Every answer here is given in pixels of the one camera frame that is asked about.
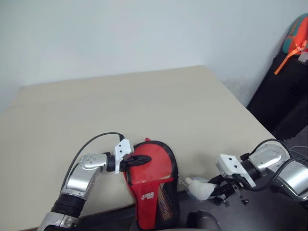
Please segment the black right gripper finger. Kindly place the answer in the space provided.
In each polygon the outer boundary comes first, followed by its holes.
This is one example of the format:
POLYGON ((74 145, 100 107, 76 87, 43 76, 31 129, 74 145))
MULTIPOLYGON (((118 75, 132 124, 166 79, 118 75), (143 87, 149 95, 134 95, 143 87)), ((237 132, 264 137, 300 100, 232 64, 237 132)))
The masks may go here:
POLYGON ((211 200, 215 205, 226 205, 230 191, 230 186, 218 186, 211 193, 211 200))
POLYGON ((208 181, 208 183, 216 184, 219 187, 222 187, 224 185, 226 185, 226 186, 229 185, 230 187, 232 186, 231 185, 231 179, 230 178, 225 178, 223 176, 216 176, 216 177, 210 179, 208 181))

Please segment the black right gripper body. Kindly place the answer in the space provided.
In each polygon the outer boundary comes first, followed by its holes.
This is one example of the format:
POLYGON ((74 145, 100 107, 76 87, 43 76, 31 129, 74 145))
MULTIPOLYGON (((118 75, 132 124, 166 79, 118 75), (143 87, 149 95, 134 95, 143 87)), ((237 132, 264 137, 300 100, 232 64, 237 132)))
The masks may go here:
POLYGON ((241 192, 244 189, 245 184, 243 184, 243 177, 239 174, 232 176, 223 176, 224 181, 226 182, 228 189, 225 191, 225 201, 227 201, 232 196, 235 196, 243 205, 248 205, 249 200, 241 192))

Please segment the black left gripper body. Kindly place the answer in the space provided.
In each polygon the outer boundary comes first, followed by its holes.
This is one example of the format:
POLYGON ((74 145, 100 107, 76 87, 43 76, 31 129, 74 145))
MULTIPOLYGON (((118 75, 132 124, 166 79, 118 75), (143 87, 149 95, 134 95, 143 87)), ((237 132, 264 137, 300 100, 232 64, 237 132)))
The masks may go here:
POLYGON ((125 158, 120 162, 120 165, 119 165, 119 170, 120 170, 120 172, 125 172, 125 171, 127 171, 127 169, 130 167, 131 163, 132 163, 132 157, 131 157, 131 156, 125 157, 125 158))

